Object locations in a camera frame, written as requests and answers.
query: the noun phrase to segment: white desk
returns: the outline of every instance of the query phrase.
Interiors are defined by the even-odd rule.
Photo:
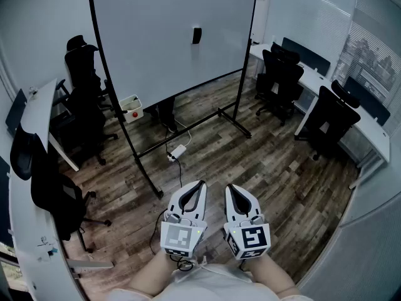
[[[249,53],[256,58],[263,60],[263,50],[270,51],[270,46],[268,44],[254,45],[251,47]],[[303,66],[304,73],[299,80],[299,84],[308,89],[315,96],[315,98],[313,99],[312,104],[305,114],[301,124],[296,130],[295,135],[299,134],[305,122],[307,121],[309,114],[313,110],[313,107],[315,106],[319,96],[320,87],[325,86],[331,90],[331,82],[329,79],[320,75],[317,71],[314,71],[312,68],[303,63],[300,63],[300,65]],[[357,128],[366,137],[371,147],[379,156],[379,160],[370,166],[363,176],[359,177],[355,182],[353,182],[350,185],[350,189],[354,188],[356,185],[360,184],[366,178],[372,175],[384,162],[390,162],[390,137],[383,130],[382,126],[380,126],[362,106],[359,106],[357,109],[353,108],[353,110],[356,111],[361,117],[360,121],[354,125],[355,128]],[[363,163],[370,165],[374,159],[374,156],[369,156],[368,159],[363,160]]]
[[[49,120],[56,80],[40,88],[28,100],[21,119],[22,128],[37,133],[44,148],[48,148]],[[31,179],[24,181],[11,169],[9,213],[14,247],[23,278],[30,294],[37,301],[85,300],[75,284],[70,267],[110,268],[112,263],[75,261],[69,265],[58,238],[52,215],[37,207],[31,198]],[[39,261],[42,237],[46,237],[58,251],[48,261]]]

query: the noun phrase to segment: white cable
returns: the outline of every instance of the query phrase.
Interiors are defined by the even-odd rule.
[[[174,119],[178,124],[180,124],[181,126],[183,126],[183,128],[187,128],[186,126],[184,126],[184,125],[182,125],[177,119]],[[186,145],[184,145],[185,147],[187,147],[188,145],[189,145],[189,143],[191,142],[191,140],[192,140],[192,136],[190,135],[190,132],[189,132],[189,130],[188,130],[188,135],[189,135],[189,142],[186,144]]]

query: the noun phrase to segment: wooden floor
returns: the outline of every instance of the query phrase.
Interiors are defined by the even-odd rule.
[[[250,66],[248,75],[253,70],[254,66]],[[177,97],[176,119],[189,125],[233,102],[240,75],[233,74]],[[348,185],[357,178],[357,169],[341,150],[334,159],[321,157],[313,161],[309,143],[294,141],[300,114],[295,114],[284,127],[270,113],[255,116],[262,103],[254,99],[254,85],[247,76],[238,115],[238,121],[252,133],[251,139],[246,139],[224,117],[214,117],[191,130],[192,142],[180,158],[183,184],[203,179],[208,185],[208,229],[197,254],[206,255],[208,262],[237,265],[220,232],[226,222],[224,188],[231,182],[259,199],[271,229],[269,254],[297,282],[333,234],[350,198]],[[79,172],[65,162],[60,164],[60,171],[84,193],[96,191],[88,217],[113,222],[109,228],[83,225],[85,241],[95,249],[91,255],[83,253],[75,234],[65,242],[71,258],[115,263],[112,269],[82,275],[80,283],[91,300],[103,300],[108,291],[126,284],[151,259],[149,239],[157,216],[180,187],[179,167],[167,160],[165,147],[153,151],[143,157],[142,163],[164,192],[163,199],[157,199],[135,165],[118,121],[111,118],[110,112],[107,115],[105,133],[115,132],[119,139],[105,143],[106,166],[100,166],[95,158]],[[148,115],[127,129],[139,152],[165,137],[165,129]],[[188,139],[187,134],[181,135],[168,144],[169,150],[186,144]],[[156,237],[154,250],[159,249],[159,234]]]

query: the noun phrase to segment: black metal frame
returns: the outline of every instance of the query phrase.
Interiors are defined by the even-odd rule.
[[[254,0],[252,21],[251,21],[251,27],[249,29],[248,44],[247,44],[247,48],[246,48],[246,54],[245,54],[243,68],[235,70],[235,71],[233,71],[231,73],[227,73],[227,74],[225,74],[223,76],[220,76],[220,77],[217,77],[215,79],[209,80],[208,82],[201,83],[198,86],[191,87],[191,88],[189,88],[187,90],[184,90],[183,92],[180,92],[180,93],[174,95],[174,97],[178,96],[178,95],[181,95],[182,93],[188,92],[189,90],[192,90],[192,89],[197,88],[199,86],[203,86],[206,83],[213,82],[213,81],[215,81],[217,79],[220,79],[220,78],[222,78],[224,76],[227,76],[227,75],[230,75],[232,73],[235,73],[235,72],[238,72],[238,71],[242,70],[241,79],[239,81],[239,86],[238,86],[238,93],[237,93],[236,101],[231,103],[231,104],[229,104],[229,105],[227,105],[227,106],[225,106],[225,107],[223,107],[223,108],[218,108],[217,111],[215,111],[214,113],[204,117],[203,119],[198,120],[197,122],[193,123],[192,125],[188,126],[187,128],[178,131],[177,133],[175,133],[174,135],[170,136],[169,138],[159,142],[158,144],[152,146],[151,148],[149,148],[149,149],[147,149],[147,150],[145,150],[145,151],[143,151],[143,152],[141,152],[139,154],[137,153],[137,151],[133,147],[133,144],[132,144],[131,139],[130,139],[130,137],[128,135],[128,132],[127,132],[125,126],[124,126],[125,118],[123,116],[123,111],[121,110],[121,108],[120,108],[120,106],[118,104],[118,98],[117,98],[117,95],[116,95],[114,87],[113,87],[113,83],[112,83],[112,79],[111,79],[111,76],[110,76],[110,72],[108,71],[107,62],[106,62],[105,54],[104,54],[104,51],[103,51],[102,41],[100,39],[100,33],[99,33],[99,28],[98,28],[98,23],[97,23],[97,18],[96,18],[94,1],[93,0],[89,0],[89,5],[90,5],[91,16],[92,16],[93,29],[95,30],[96,42],[98,44],[98,48],[99,48],[99,52],[100,52],[100,58],[102,59],[103,67],[104,67],[106,78],[107,78],[106,88],[108,90],[110,101],[112,102],[112,105],[113,105],[113,107],[115,109],[115,116],[118,118],[120,126],[121,126],[121,128],[123,130],[124,136],[127,139],[129,146],[131,147],[133,156],[135,158],[135,162],[137,163],[137,165],[138,165],[140,171],[142,172],[143,176],[148,181],[148,183],[149,183],[150,187],[152,188],[153,192],[156,194],[156,196],[159,199],[161,199],[163,197],[163,195],[164,195],[163,191],[159,191],[156,188],[155,184],[152,182],[152,180],[150,179],[149,175],[146,173],[146,170],[145,170],[144,166],[142,165],[142,163],[140,161],[141,157],[143,157],[144,155],[154,151],[156,148],[168,143],[169,141],[175,139],[176,137],[186,133],[188,130],[193,129],[194,127],[200,125],[201,123],[205,122],[206,120],[209,120],[209,119],[213,118],[216,115],[218,115],[219,117],[221,115],[223,115],[226,119],[228,119],[228,121],[230,121],[234,126],[236,126],[247,138],[251,138],[252,137],[251,133],[236,120],[236,117],[237,117],[239,102],[241,100],[241,93],[242,93],[242,89],[243,89],[244,81],[245,81],[246,68],[247,68],[248,58],[249,58],[249,49],[251,48],[251,30],[252,30],[252,24],[253,24],[253,17],[254,17],[254,13],[255,13],[256,0]],[[234,107],[234,112],[233,112],[232,117],[231,117],[230,115],[228,115],[225,112],[225,110],[231,108],[232,106],[235,106],[235,107]]]

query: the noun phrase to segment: small box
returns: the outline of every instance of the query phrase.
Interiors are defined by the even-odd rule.
[[[142,103],[136,95],[129,96],[119,102],[121,110],[126,110],[124,118],[127,123],[143,117]]]

